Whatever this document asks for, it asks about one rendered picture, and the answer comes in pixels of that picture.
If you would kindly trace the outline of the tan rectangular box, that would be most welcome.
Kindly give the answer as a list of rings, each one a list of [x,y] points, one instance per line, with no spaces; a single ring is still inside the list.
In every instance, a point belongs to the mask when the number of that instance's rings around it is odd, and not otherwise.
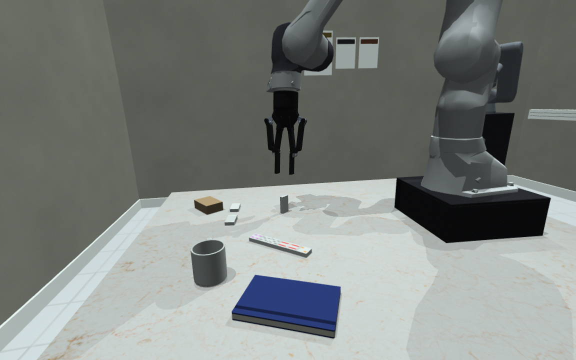
[[[223,202],[211,196],[195,199],[194,207],[206,215],[224,210]]]

